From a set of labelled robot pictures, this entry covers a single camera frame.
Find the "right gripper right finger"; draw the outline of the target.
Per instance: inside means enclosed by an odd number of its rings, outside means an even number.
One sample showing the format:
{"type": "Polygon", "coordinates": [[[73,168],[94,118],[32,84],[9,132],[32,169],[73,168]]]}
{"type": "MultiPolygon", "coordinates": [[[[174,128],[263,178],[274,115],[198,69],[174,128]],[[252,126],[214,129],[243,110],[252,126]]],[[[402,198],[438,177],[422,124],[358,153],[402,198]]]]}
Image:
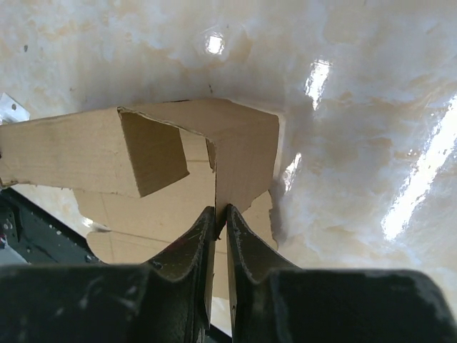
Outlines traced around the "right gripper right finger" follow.
{"type": "Polygon", "coordinates": [[[439,287],[410,269],[302,269],[226,211],[235,342],[454,342],[439,287]]]}

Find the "brown cardboard box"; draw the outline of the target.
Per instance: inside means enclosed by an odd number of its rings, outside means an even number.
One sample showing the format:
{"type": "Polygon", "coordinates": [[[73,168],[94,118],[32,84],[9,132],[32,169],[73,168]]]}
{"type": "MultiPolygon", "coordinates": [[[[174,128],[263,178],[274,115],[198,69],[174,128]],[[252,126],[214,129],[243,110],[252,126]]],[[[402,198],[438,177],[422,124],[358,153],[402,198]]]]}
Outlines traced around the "brown cardboard box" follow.
{"type": "Polygon", "coordinates": [[[1,185],[73,189],[82,215],[109,229],[145,207],[164,230],[189,202],[248,209],[271,185],[279,120],[223,99],[172,101],[5,124],[1,185]]]}

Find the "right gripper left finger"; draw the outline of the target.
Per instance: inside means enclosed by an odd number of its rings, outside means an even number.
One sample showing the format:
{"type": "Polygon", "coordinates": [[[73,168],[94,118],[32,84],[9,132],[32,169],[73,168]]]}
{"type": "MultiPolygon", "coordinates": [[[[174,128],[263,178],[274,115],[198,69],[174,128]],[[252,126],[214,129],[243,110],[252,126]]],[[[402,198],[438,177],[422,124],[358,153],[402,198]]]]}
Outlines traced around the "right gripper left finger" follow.
{"type": "Polygon", "coordinates": [[[215,210],[141,264],[1,268],[3,342],[203,342],[215,210]]]}

